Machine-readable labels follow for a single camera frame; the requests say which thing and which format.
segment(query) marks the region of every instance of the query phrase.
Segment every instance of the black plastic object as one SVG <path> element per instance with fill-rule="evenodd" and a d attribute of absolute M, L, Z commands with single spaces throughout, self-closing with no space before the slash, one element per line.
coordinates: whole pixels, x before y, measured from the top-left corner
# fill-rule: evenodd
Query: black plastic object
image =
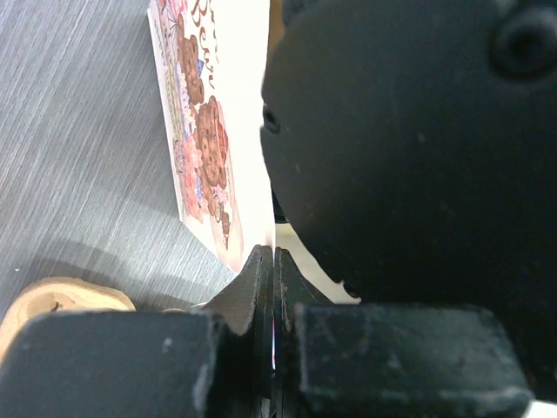
<path fill-rule="evenodd" d="M 44 316 L 19 334 L 4 360 L 0 415 L 214 416 L 225 339 L 226 327 L 209 314 Z"/>
<path fill-rule="evenodd" d="M 204 309 L 33 320 L 0 367 L 0 415 L 518 418 L 531 398 L 491 314 L 334 306 L 281 248 L 273 265 L 255 246 Z"/>
<path fill-rule="evenodd" d="M 282 212 L 282 207 L 275 196 L 275 192 L 272 192 L 272 208 L 275 212 L 275 223 L 276 224 L 287 224 L 288 219 L 286 219 L 285 213 Z"/>
<path fill-rule="evenodd" d="M 261 136 L 285 216 L 333 280 L 363 301 L 492 310 L 537 396 L 557 401 L 557 74 L 502 77 L 492 55 L 528 7 L 301 13 L 267 65 L 280 129 Z"/>
<path fill-rule="evenodd" d="M 316 416 L 521 417 L 532 399 L 500 323 L 474 308 L 299 307 Z"/>

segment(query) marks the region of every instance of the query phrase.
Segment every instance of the wooden coaster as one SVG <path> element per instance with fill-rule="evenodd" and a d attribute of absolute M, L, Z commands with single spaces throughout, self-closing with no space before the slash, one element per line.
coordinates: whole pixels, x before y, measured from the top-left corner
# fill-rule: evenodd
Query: wooden coaster
<path fill-rule="evenodd" d="M 122 292 L 71 277 L 49 277 L 26 287 L 0 324 L 0 361 L 25 323 L 56 311 L 135 311 Z"/>

